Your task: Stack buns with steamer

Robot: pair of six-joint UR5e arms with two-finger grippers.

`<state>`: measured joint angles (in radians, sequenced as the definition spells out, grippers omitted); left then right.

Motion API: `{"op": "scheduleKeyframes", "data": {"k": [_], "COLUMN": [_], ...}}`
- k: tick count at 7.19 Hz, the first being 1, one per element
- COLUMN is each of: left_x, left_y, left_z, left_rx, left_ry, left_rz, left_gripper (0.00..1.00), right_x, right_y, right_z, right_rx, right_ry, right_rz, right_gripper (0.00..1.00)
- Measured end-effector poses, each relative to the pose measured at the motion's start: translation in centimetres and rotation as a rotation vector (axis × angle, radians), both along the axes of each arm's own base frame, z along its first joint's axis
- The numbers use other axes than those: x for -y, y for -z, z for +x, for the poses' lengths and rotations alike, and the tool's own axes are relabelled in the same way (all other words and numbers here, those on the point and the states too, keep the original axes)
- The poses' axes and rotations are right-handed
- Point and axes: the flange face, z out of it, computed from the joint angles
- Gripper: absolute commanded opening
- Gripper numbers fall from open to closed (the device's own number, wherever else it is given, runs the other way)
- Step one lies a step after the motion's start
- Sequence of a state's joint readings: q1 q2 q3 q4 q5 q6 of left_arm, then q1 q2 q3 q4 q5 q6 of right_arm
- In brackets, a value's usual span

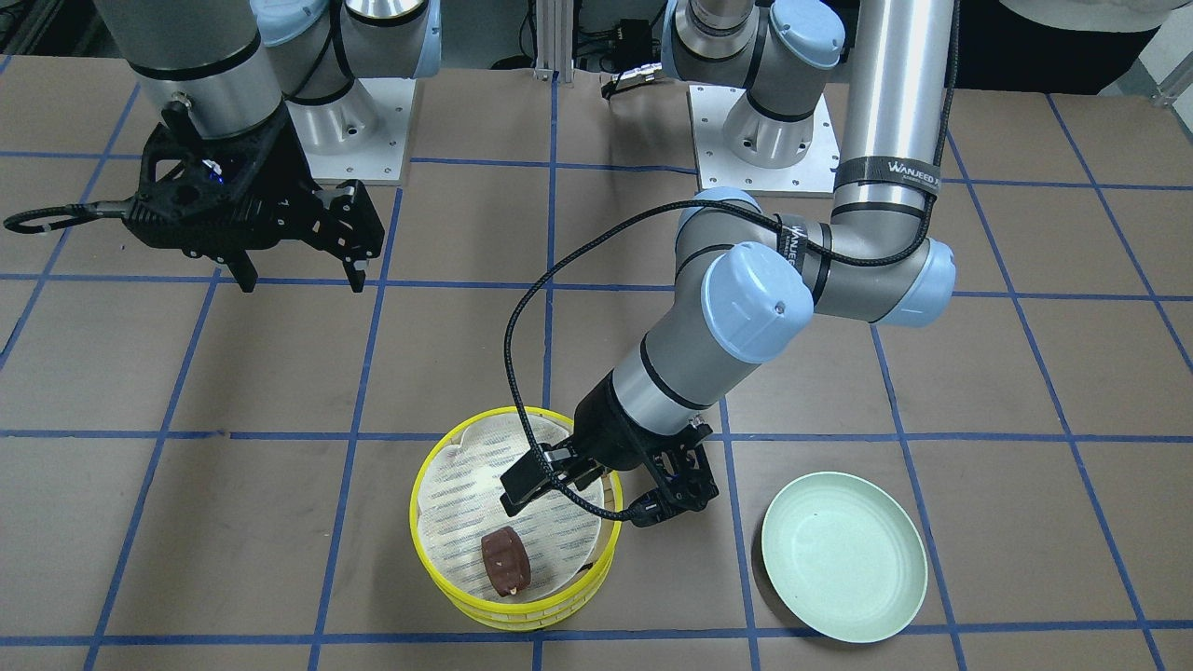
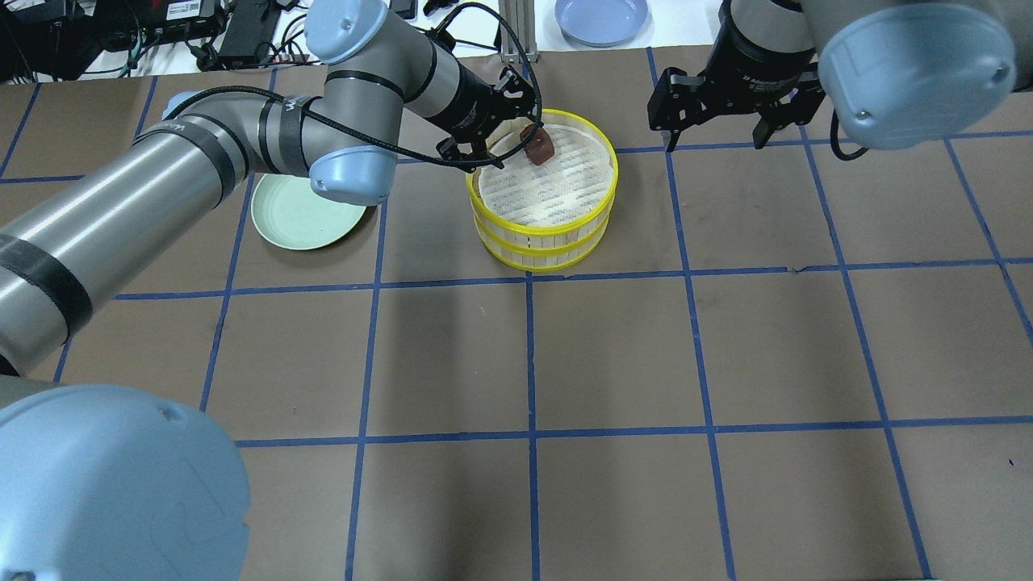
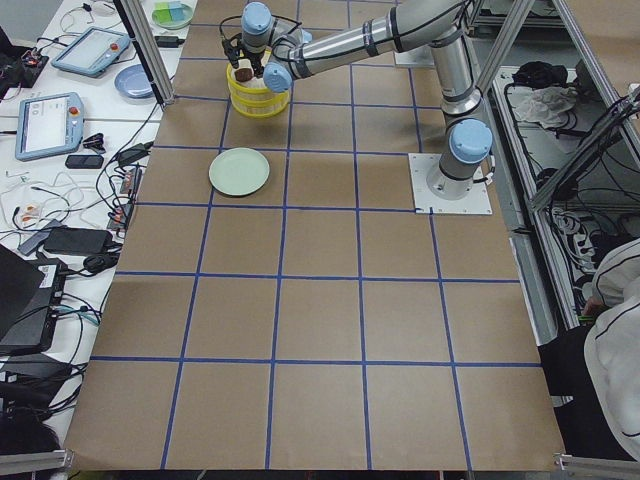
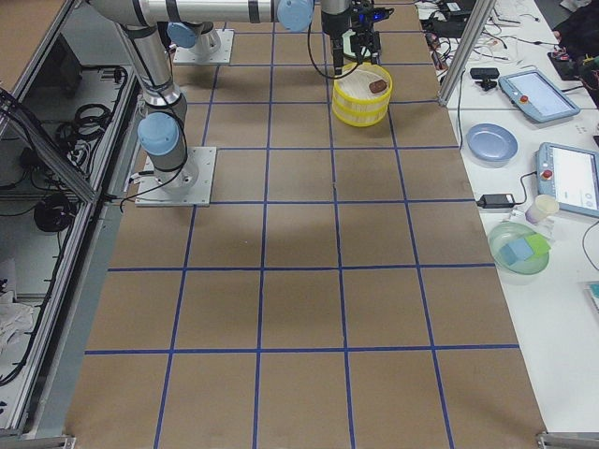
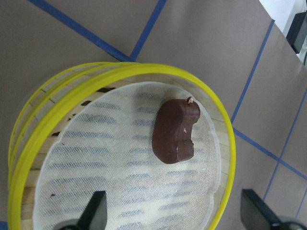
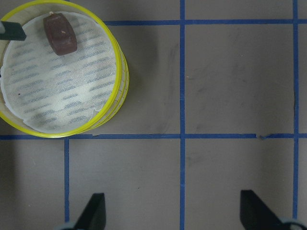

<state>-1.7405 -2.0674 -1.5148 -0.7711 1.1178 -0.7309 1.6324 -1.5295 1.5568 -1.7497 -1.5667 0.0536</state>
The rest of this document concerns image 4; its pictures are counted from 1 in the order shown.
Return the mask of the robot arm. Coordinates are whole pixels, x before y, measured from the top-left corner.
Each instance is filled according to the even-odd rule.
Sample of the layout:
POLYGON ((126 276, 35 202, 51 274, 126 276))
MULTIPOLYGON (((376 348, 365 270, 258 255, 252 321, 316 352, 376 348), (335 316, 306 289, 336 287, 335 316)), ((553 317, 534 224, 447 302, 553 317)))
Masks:
POLYGON ((279 23, 231 23, 227 65, 173 65, 188 102, 192 145, 217 148, 213 172, 218 201, 257 201, 264 189, 278 201, 308 197, 327 179, 321 140, 326 95, 310 62, 326 47, 315 18, 311 33, 279 23))
POLYGON ((350 50, 361 64, 370 56, 370 62, 379 63, 380 34, 374 24, 389 18, 393 9, 376 7, 374 1, 321 1, 321 27, 329 37, 333 57, 334 79, 343 76, 343 35, 351 30, 350 50))

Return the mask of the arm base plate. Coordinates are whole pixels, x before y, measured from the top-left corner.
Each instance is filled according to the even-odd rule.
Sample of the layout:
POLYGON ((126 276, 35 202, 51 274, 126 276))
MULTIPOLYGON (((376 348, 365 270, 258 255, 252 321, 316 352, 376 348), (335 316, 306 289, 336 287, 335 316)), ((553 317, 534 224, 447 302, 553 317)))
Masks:
POLYGON ((175 51, 175 65, 229 65, 234 40, 232 29, 212 29, 201 34, 194 47, 178 47, 175 51))
POLYGON ((147 156, 144 169, 152 171, 152 174, 140 179, 140 195, 135 197, 135 204, 140 207, 209 206, 216 156, 215 147, 190 147, 183 171, 166 186, 163 182, 174 174, 168 176, 156 172, 151 158, 147 156))

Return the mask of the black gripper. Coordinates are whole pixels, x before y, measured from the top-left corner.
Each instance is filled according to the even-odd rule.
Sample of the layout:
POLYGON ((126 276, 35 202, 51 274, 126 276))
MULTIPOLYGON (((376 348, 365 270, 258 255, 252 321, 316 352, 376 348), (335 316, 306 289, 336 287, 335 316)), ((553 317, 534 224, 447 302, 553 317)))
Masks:
POLYGON ((374 24, 382 20, 381 8, 355 9, 351 14, 351 27, 355 34, 351 37, 357 65, 363 63, 363 56, 371 56, 372 64, 380 64, 380 36, 374 24))

